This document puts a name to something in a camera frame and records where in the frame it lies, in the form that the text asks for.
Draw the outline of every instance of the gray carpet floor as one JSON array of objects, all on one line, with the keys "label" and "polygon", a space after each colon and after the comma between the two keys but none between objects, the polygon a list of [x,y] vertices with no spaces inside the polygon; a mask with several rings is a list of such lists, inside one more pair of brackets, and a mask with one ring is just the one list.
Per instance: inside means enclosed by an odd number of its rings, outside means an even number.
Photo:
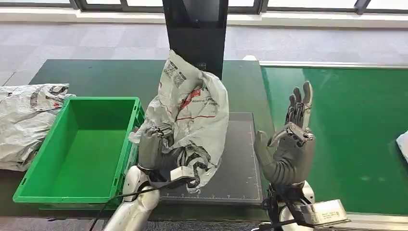
[{"label": "gray carpet floor", "polygon": [[[224,59],[408,65],[408,31],[230,26]],[[0,24],[0,86],[27,84],[47,59],[166,59],[165,25]],[[86,231],[89,220],[0,218],[0,231]],[[100,230],[101,221],[95,230]],[[249,231],[254,223],[149,222],[148,231]]]}]

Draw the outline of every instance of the green plastic crate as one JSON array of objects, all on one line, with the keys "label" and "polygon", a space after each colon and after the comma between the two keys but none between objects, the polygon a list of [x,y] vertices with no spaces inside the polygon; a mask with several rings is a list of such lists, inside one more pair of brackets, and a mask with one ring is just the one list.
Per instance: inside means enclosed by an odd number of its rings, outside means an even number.
[{"label": "green plastic crate", "polygon": [[42,209],[99,209],[121,193],[138,150],[128,136],[143,121],[137,97],[67,99],[14,202]]}]

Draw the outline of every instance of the gray cutting mat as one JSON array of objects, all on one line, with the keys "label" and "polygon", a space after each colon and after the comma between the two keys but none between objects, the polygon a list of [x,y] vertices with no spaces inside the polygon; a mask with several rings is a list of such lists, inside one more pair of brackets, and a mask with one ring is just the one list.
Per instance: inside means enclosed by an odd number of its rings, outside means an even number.
[{"label": "gray cutting mat", "polygon": [[164,202],[205,202],[239,205],[262,203],[261,179],[253,142],[252,113],[230,113],[221,166],[211,180],[197,193],[185,186],[162,191]]}]

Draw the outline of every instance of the crumpled plastic bag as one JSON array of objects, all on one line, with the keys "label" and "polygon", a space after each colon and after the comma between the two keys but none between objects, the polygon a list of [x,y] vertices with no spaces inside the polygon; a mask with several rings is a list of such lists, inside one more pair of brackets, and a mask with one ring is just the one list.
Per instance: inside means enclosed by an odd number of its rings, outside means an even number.
[{"label": "crumpled plastic bag", "polygon": [[26,171],[52,127],[69,84],[0,87],[0,169]]},{"label": "crumpled plastic bag", "polygon": [[228,93],[219,78],[184,61],[174,51],[166,61],[158,95],[146,110],[146,119],[129,140],[140,142],[152,126],[170,124],[174,142],[163,143],[162,154],[185,147],[177,166],[188,166],[196,180],[187,185],[190,193],[205,186],[221,163],[229,120]]}]

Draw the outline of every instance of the wire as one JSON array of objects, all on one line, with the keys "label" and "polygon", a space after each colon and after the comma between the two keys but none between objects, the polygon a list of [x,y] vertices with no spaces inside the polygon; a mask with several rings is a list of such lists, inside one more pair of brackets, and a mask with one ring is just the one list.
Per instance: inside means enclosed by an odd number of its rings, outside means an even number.
[{"label": "wire", "polygon": [[103,211],[106,209],[106,207],[108,206],[108,204],[109,204],[110,202],[112,202],[114,199],[123,198],[123,197],[127,197],[127,196],[136,196],[135,199],[132,200],[132,201],[134,201],[134,200],[136,200],[137,196],[140,195],[140,194],[142,194],[142,193],[147,193],[147,192],[151,192],[151,191],[159,190],[159,189],[160,189],[160,188],[146,189],[146,190],[142,190],[142,191],[139,191],[139,192],[132,192],[132,193],[128,193],[128,194],[117,195],[117,196],[114,196],[114,197],[110,198],[110,199],[103,205],[103,207],[99,210],[99,213],[97,214],[95,220],[93,221],[93,223],[92,223],[92,225],[91,225],[89,231],[92,231],[92,230],[93,230],[93,227],[95,227],[96,222],[99,220],[99,218],[100,218],[100,216],[102,215]]}]

